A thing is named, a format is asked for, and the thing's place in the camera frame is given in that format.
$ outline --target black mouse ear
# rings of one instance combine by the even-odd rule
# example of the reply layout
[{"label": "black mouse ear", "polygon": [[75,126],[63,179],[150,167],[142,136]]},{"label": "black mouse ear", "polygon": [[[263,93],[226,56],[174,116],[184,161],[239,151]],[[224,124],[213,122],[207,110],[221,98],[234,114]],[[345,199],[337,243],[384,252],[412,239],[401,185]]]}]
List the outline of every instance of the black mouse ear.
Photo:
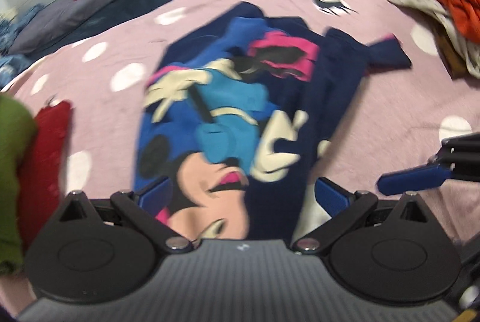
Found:
[{"label": "black mouse ear", "polygon": [[142,150],[138,160],[140,176],[145,179],[166,176],[170,143],[165,135],[153,137]]}]

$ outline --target green cloth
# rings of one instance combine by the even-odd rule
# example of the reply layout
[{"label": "green cloth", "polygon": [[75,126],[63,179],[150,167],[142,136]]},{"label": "green cloth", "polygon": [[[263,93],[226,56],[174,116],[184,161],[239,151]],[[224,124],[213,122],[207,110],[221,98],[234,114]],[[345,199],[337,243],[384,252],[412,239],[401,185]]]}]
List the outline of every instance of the green cloth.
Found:
[{"label": "green cloth", "polygon": [[36,132],[30,112],[20,102],[0,95],[0,275],[16,272],[23,264],[17,168]]}]

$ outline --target cartoon nose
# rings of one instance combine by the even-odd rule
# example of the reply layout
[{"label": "cartoon nose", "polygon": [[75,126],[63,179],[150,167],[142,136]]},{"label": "cartoon nose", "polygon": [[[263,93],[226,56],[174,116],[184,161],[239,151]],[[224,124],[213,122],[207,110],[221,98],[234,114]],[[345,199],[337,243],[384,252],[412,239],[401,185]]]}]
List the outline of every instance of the cartoon nose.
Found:
[{"label": "cartoon nose", "polygon": [[240,165],[240,161],[238,160],[238,158],[235,158],[235,157],[229,157],[226,160],[224,160],[223,163],[228,167],[236,167],[236,168],[238,168],[238,166]]}]

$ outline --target pink blanket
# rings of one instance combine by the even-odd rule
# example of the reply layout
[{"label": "pink blanket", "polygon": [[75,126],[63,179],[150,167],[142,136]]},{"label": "pink blanket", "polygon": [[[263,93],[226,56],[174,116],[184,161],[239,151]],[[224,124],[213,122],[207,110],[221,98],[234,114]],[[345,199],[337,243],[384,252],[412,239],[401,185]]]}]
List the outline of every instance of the pink blanket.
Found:
[{"label": "pink blanket", "polygon": [[[429,30],[386,0],[341,0],[358,13],[321,10],[313,0],[174,0],[61,48],[12,86],[33,113],[52,96],[73,102],[66,190],[99,198],[131,188],[146,79],[170,43],[240,1],[260,6],[267,16],[300,16],[318,33],[339,28],[364,43],[393,33],[412,60],[409,71],[364,80],[312,182],[327,176],[352,191],[374,191],[382,173],[425,163],[441,138],[480,130],[475,83],[453,82]],[[479,185],[451,181],[422,195],[451,237],[467,240],[480,230]],[[326,218],[311,196],[298,235]],[[0,279],[0,301],[13,313],[31,299],[21,276]]]}]

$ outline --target beige cloth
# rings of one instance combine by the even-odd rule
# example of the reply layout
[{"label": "beige cloth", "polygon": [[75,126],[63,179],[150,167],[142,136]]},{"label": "beige cloth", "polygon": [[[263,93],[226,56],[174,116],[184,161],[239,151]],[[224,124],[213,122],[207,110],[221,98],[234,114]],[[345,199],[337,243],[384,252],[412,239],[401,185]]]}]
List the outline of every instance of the beige cloth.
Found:
[{"label": "beige cloth", "polygon": [[464,59],[469,73],[480,78],[480,44],[466,39],[455,27],[450,14],[437,0],[387,0],[397,6],[418,9],[445,27],[453,47]]}]

